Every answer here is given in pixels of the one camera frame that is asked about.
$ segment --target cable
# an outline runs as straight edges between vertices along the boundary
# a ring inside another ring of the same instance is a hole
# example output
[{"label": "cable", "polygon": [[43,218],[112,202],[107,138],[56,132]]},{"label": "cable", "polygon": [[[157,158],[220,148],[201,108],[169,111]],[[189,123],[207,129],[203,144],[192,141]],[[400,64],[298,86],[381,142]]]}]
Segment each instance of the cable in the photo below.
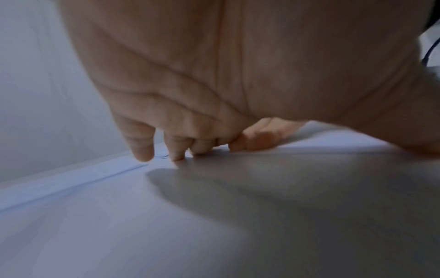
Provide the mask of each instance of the cable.
[{"label": "cable", "polygon": [[432,46],[429,48],[428,52],[426,52],[425,56],[422,59],[422,65],[427,66],[429,62],[429,57],[431,56],[434,49],[437,47],[437,45],[440,44],[440,38],[438,38]]}]

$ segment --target skin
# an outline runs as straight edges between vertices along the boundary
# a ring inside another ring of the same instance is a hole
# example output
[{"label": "skin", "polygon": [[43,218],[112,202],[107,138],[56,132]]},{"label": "skin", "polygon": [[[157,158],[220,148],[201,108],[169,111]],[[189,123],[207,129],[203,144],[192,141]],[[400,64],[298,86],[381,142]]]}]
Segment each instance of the skin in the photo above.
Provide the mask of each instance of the skin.
[{"label": "skin", "polygon": [[275,117],[440,153],[440,88],[417,41],[432,4],[60,0],[60,10],[117,126],[148,161],[156,128],[178,160]]}]

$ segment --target gray surface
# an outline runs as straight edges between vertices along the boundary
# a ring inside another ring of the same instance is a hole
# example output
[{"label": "gray surface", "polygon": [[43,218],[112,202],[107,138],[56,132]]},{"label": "gray surface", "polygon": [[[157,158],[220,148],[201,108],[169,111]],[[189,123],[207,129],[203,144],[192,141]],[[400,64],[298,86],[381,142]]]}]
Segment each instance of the gray surface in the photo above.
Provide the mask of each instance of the gray surface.
[{"label": "gray surface", "polygon": [[293,151],[157,159],[3,211],[0,277],[440,277],[440,161]]}]

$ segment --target white wall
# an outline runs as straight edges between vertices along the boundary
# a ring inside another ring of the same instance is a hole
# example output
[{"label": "white wall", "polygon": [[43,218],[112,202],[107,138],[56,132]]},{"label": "white wall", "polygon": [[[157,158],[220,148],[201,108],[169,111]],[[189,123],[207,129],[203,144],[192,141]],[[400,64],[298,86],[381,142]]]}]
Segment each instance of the white wall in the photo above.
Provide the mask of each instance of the white wall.
[{"label": "white wall", "polygon": [[126,149],[54,3],[0,0],[0,182]]}]

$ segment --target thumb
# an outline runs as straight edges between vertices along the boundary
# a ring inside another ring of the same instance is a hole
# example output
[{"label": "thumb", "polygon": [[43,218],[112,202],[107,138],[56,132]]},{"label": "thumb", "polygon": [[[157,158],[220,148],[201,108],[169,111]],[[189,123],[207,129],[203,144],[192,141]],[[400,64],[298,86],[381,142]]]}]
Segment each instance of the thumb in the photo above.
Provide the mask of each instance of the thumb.
[{"label": "thumb", "polygon": [[138,122],[112,111],[116,126],[130,146],[134,157],[142,162],[147,162],[154,157],[154,132],[155,128]]},{"label": "thumb", "polygon": [[332,121],[415,152],[440,154],[440,84],[419,61]]}]

